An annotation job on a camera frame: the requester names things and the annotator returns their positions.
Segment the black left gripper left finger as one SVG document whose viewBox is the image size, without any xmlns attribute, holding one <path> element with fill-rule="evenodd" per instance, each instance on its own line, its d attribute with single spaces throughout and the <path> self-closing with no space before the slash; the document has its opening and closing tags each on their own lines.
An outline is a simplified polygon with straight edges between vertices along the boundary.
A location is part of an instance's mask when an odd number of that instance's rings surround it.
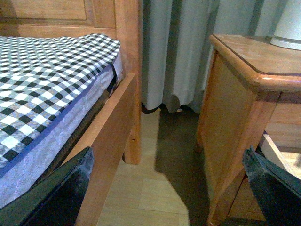
<svg viewBox="0 0 301 226">
<path fill-rule="evenodd" d="M 86 147 L 0 210 L 2 226 L 73 226 L 94 164 Z"/>
</svg>

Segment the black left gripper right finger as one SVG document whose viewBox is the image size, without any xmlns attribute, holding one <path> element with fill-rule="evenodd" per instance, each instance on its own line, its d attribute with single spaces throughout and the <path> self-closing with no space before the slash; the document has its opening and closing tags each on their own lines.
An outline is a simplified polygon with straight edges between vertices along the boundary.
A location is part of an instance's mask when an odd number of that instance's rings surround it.
<svg viewBox="0 0 301 226">
<path fill-rule="evenodd" d="M 272 163 L 254 148 L 244 151 L 242 164 L 269 226 L 301 224 L 301 180 Z"/>
</svg>

